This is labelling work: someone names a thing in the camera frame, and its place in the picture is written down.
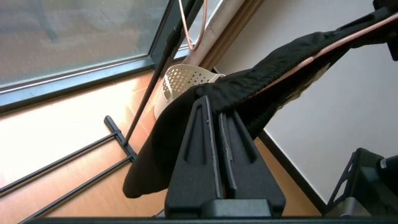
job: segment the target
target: white wall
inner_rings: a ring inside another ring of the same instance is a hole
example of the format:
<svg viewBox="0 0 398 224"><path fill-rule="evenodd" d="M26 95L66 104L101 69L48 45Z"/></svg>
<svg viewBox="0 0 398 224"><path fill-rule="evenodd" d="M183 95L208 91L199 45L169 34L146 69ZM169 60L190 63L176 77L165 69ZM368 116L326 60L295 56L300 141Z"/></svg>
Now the white wall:
<svg viewBox="0 0 398 224"><path fill-rule="evenodd" d="M266 0L216 69L250 68L272 50L373 11L371 0ZM327 202L353 151L398 154L398 62L387 45L350 50L265 130Z"/></svg>

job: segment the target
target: glass panel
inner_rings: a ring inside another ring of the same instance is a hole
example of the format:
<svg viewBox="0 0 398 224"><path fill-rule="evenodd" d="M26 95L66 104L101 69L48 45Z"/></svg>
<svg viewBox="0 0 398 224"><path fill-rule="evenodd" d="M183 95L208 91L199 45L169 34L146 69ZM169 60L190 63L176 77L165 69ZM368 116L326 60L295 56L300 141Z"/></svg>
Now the glass panel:
<svg viewBox="0 0 398 224"><path fill-rule="evenodd" d="M207 1L206 26L210 22L210 19L213 17L214 13L217 11L217 8L221 2L222 0ZM192 26L189 29L189 36L193 41L193 44L196 43L196 41L198 40L202 19L203 19L203 6L200 8L198 15L196 16L195 20L193 20ZM184 41L181 43L180 49L187 46L188 46L187 40L184 39Z"/></svg>
<svg viewBox="0 0 398 224"><path fill-rule="evenodd" d="M147 54L167 3L0 1L0 88Z"/></svg>

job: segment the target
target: black cloth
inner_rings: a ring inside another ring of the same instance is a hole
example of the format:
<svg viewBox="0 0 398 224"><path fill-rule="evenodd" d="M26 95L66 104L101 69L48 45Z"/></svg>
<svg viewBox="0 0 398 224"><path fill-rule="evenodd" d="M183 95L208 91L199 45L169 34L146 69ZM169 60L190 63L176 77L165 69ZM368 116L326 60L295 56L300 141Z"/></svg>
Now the black cloth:
<svg viewBox="0 0 398 224"><path fill-rule="evenodd" d="M124 194L129 198L136 198L169 186L195 100L205 95L209 97L213 119L216 119L220 112L235 109L252 138L255 138L279 108L298 97L301 91L316 79L319 70L332 66L350 48L385 42L384 31L378 29L342 45L275 85L261 90L326 46L388 16L375 18L349 29L305 35L274 50L249 70L227 75L215 83L191 87L168 105L159 116L138 154L136 165L130 168L126 176Z"/></svg>

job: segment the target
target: pink cable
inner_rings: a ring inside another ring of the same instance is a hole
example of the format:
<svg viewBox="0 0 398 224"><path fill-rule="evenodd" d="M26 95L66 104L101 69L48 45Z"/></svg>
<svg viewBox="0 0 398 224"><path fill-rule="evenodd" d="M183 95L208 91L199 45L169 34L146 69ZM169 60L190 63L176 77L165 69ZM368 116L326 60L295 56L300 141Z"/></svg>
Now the pink cable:
<svg viewBox="0 0 398 224"><path fill-rule="evenodd" d="M185 14L184 14L184 8L182 7L182 2L181 0L178 0L178 3L180 4L180 12L181 12L181 18L182 18L182 25L184 26L184 31L185 31L185 38L187 39L188 47L190 51L194 52L197 50L199 47L199 44L202 40L203 33L205 32L205 27L206 27L206 15L207 15L207 0L203 0L203 19L201 22L201 29L200 29L200 34L198 37L198 41L196 44L192 47L191 40L189 38L189 32L187 28L187 23L185 22Z"/></svg>

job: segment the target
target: white basket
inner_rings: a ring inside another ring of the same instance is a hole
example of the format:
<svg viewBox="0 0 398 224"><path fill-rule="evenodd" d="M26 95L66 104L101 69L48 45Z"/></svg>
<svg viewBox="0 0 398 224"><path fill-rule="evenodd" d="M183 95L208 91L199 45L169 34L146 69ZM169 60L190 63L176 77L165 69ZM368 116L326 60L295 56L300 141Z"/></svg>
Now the white basket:
<svg viewBox="0 0 398 224"><path fill-rule="evenodd" d="M157 93L154 106L154 114L157 119L163 110L194 85L215 82L222 74L215 74L208 70L195 66L178 64L171 66L165 73L162 87Z"/></svg>

